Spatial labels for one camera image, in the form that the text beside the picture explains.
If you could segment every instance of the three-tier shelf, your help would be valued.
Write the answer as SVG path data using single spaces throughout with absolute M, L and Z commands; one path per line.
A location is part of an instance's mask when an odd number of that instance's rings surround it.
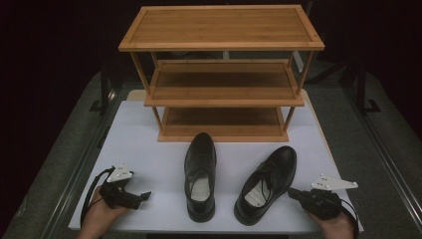
M 323 50 L 301 5 L 142 7 L 119 45 L 130 52 L 159 141 L 289 141 L 313 52 Z M 158 59 L 157 52 L 283 51 L 286 59 Z M 301 75 L 293 51 L 308 52 Z M 137 53 L 150 52 L 150 83 Z M 289 107 L 286 117 L 281 107 Z M 157 108 L 164 108 L 163 114 Z

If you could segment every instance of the shoe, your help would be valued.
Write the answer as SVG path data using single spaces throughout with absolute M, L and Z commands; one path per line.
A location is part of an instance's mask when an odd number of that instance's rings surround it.
M 296 152 L 289 146 L 275 150 L 246 180 L 234 212 L 239 222 L 252 226 L 292 185 L 296 174 Z
M 195 222 L 206 222 L 214 216 L 216 164 L 211 136 L 206 132 L 197 134 L 187 150 L 184 162 L 187 211 Z

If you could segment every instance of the floor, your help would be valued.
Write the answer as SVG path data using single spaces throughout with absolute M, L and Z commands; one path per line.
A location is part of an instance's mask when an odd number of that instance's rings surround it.
M 309 78 L 329 66 L 313 61 Z M 356 107 L 355 86 L 341 87 L 340 74 L 338 71 L 322 82 L 306 84 L 305 90 L 340 175 L 359 183 L 358 189 L 348 193 L 365 229 L 360 238 L 422 238 L 418 219 L 422 198 L 422 142 L 376 78 L 366 74 L 366 99 L 374 100 L 380 112 L 365 116 Z M 118 103 L 131 90 L 141 89 L 141 84 L 132 79 L 123 79 L 114 86 L 109 84 L 109 107 L 103 114 L 98 108 L 100 87 L 98 73 L 80 97 L 3 238 L 75 238 L 78 234 L 67 226 L 83 196 L 82 190 L 101 151 L 106 131 Z M 104 238 L 156 237 L 109 232 Z M 321 236 L 316 233 L 290 238 Z

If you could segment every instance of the white tabletop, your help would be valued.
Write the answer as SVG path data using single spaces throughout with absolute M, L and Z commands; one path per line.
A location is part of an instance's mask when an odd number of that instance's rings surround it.
M 284 116 L 288 108 L 282 108 Z M 135 175 L 126 186 L 137 194 L 152 191 L 138 210 L 131 210 L 112 229 L 137 232 L 260 233 L 295 234 L 317 231 L 301 205 L 282 195 L 254 226 L 245 226 L 233 213 L 234 204 L 245 183 L 260 162 L 282 145 L 294 148 L 298 167 L 292 187 L 311 190 L 311 183 L 324 173 L 340 178 L 329 148 L 309 103 L 296 108 L 288 129 L 290 141 L 217 142 L 216 211 L 205 223 L 192 221 L 187 213 L 183 163 L 189 142 L 158 142 L 158 127 L 152 110 L 142 101 L 121 103 L 104 147 L 69 227 L 80 229 L 80 215 L 94 177 L 104 169 L 123 162 Z M 345 190 L 336 191 L 349 201 Z

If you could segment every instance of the hand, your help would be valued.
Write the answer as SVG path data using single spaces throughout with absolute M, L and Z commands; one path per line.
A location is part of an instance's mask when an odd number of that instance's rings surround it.
M 100 238 L 118 217 L 129 210 L 125 207 L 109 208 L 100 195 L 100 188 L 100 186 L 96 188 L 78 239 Z
M 353 239 L 352 223 L 344 213 L 329 220 L 321 220 L 307 211 L 305 213 L 318 224 L 325 239 Z

